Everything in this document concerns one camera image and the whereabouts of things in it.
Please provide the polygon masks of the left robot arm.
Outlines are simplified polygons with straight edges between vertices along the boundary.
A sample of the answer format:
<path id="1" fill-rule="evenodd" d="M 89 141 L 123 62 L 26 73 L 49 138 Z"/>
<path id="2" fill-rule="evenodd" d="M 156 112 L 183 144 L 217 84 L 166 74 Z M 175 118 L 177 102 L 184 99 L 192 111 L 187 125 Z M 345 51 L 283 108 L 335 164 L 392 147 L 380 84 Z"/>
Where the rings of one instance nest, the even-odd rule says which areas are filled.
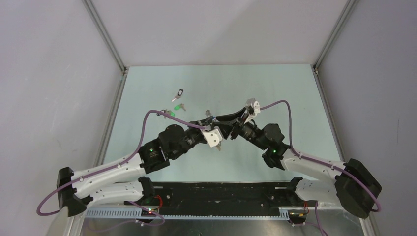
<path id="1" fill-rule="evenodd" d="M 173 124 L 158 137 L 133 154 L 91 169 L 59 170 L 57 195 L 59 208 L 66 207 L 68 216 L 83 213 L 95 205 L 137 202 L 149 205 L 155 200 L 153 184 L 146 175 L 170 165 L 197 144 L 217 146 L 223 137 L 217 128 L 210 131 L 195 127 L 183 129 Z"/>

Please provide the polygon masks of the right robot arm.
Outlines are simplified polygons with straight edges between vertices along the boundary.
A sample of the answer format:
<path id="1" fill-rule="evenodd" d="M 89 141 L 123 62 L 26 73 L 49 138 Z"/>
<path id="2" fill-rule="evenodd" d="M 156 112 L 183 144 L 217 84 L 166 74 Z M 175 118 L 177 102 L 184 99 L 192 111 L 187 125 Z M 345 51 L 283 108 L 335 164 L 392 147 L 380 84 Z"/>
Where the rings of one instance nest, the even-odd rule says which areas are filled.
<path id="1" fill-rule="evenodd" d="M 380 210 L 373 207 L 382 186 L 359 160 L 342 162 L 307 156 L 284 143 L 285 136 L 277 123 L 269 123 L 260 129 L 249 120 L 245 109 L 217 116 L 213 125 L 219 128 L 225 139 L 241 136 L 264 150 L 262 159 L 270 168 L 298 172 L 325 183 L 329 186 L 325 194 L 333 195 L 332 201 L 350 214 L 366 219 L 371 212 Z"/>

